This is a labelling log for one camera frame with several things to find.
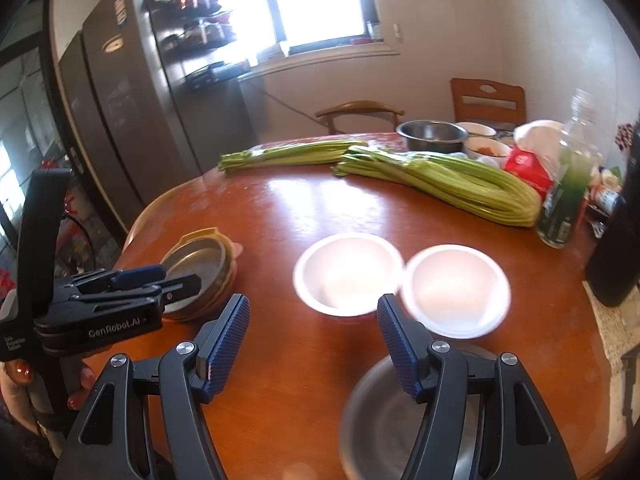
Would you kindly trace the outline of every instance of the red package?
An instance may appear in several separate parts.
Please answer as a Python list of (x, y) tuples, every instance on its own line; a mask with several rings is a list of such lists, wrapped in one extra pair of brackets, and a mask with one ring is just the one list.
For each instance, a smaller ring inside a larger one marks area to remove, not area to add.
[(525, 152), (515, 146), (511, 149), (503, 170), (529, 184), (538, 192), (542, 200), (546, 198), (546, 194), (554, 182), (549, 178), (549, 174), (540, 164), (535, 153)]

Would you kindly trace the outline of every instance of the dining table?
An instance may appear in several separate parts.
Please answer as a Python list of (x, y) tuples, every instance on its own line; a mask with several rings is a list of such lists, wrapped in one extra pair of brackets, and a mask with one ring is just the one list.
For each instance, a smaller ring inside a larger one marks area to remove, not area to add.
[[(405, 150), (396, 134), (352, 134)], [(307, 139), (301, 142), (317, 140)], [(494, 259), (511, 286), (510, 310), (493, 332), (470, 341), (512, 352), (542, 394), (578, 478), (606, 453), (611, 371), (582, 281), (596, 240), (586, 222), (563, 250), (534, 228), (504, 226), (417, 189), (336, 177), (330, 164), (216, 169), (183, 184), (136, 228), (116, 267), (157, 264), (181, 236), (217, 227), (244, 250), (232, 291), (247, 296), (251, 318), (225, 389), (202, 412), (230, 480), (339, 480), (343, 409), (358, 380), (387, 352), (375, 315), (340, 319), (296, 295), (297, 259), (329, 235), (364, 232), (391, 242), (408, 261), (439, 244), (475, 248)], [(87, 362), (99, 372), (116, 353), (159, 356), (194, 337), (204, 320), (165, 322)], [(149, 397), (154, 447), (169, 450), (158, 397)]]

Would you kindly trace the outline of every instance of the screw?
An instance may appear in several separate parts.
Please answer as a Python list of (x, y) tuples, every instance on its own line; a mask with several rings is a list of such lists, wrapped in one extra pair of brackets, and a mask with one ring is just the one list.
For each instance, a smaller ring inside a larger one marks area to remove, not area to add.
[(438, 354), (446, 354), (451, 347), (446, 341), (438, 340), (431, 343), (431, 348), (433, 348)]
[(518, 363), (518, 358), (511, 352), (505, 352), (502, 354), (502, 362), (506, 365), (513, 366)]
[(175, 351), (177, 351), (178, 354), (185, 355), (193, 352), (194, 348), (196, 348), (196, 345), (194, 345), (191, 341), (183, 341), (177, 347), (175, 347)]
[(124, 354), (116, 354), (111, 358), (111, 366), (116, 368), (118, 366), (122, 366), (126, 362), (127, 362), (127, 356)]

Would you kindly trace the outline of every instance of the metal bowl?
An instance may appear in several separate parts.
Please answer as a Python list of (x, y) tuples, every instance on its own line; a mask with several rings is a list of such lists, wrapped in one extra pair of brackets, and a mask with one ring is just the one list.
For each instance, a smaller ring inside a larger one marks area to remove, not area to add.
[[(487, 350), (457, 344), (485, 358)], [(468, 396), (453, 480), (468, 480), (476, 448), (479, 396)], [(353, 389), (340, 424), (340, 462), (349, 480), (399, 480), (404, 471), (425, 405), (402, 390), (389, 356), (369, 370)]]
[(468, 133), (464, 128), (441, 121), (409, 121), (396, 128), (411, 152), (455, 153), (462, 151)]

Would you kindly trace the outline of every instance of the cord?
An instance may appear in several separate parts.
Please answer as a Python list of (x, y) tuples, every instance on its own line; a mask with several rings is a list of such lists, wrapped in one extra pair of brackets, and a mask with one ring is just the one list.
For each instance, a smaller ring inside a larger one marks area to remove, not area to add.
[(71, 220), (74, 224), (76, 224), (80, 230), (82, 231), (82, 234), (84, 235), (84, 238), (86, 239), (86, 243), (87, 245), (89, 245), (89, 250), (91, 252), (91, 259), (94, 263), (94, 270), (97, 269), (97, 265), (95, 263), (95, 249), (94, 249), (94, 244), (91, 241), (91, 237), (89, 236), (89, 232), (84, 228), (84, 226), (80, 223), (80, 221), (73, 216), (70, 213), (64, 213), (64, 215), (62, 216), (62, 218), (66, 218), (67, 220)]
[[(267, 97), (270, 97), (271, 99), (273, 99), (274, 101), (276, 101), (278, 104), (284, 106), (287, 110), (291, 110), (292, 112), (295, 112), (299, 115), (302, 115), (303, 117), (306, 117), (307, 119), (309, 119), (310, 121), (315, 122), (316, 124), (320, 124), (320, 126), (322, 126), (323, 128), (328, 128), (326, 124), (324, 124), (322, 121), (318, 121), (318, 119), (316, 119), (315, 117), (304, 113), (301, 110), (298, 110), (296, 108), (294, 108), (293, 106), (290, 106), (288, 104), (286, 104), (286, 102), (281, 101), (280, 99), (278, 99), (275, 95), (270, 94), (269, 92), (267, 92), (266, 90), (260, 88), (259, 86), (254, 85), (253, 83), (251, 83), (250, 81), (246, 82), (247, 85), (249, 85), (251, 88), (255, 88), (258, 92), (261, 92), (263, 94), (265, 94)], [(342, 132), (340, 130), (336, 130), (335, 131), (337, 134), (344, 134), (345, 132)]]

